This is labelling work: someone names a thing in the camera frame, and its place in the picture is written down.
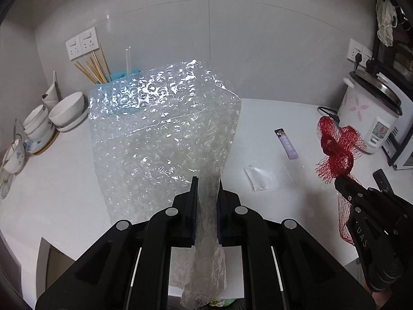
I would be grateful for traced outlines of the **person right hand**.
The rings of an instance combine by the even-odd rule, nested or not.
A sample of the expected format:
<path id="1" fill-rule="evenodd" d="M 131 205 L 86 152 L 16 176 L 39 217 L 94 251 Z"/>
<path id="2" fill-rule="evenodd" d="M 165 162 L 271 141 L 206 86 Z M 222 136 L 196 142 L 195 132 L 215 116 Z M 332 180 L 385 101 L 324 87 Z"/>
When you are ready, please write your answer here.
<path id="1" fill-rule="evenodd" d="M 390 288 L 381 292 L 373 292 L 368 288 L 361 266 L 356 258 L 359 281 L 372 296 L 376 309 L 412 309 L 412 266 L 404 270 L 403 275 Z"/>

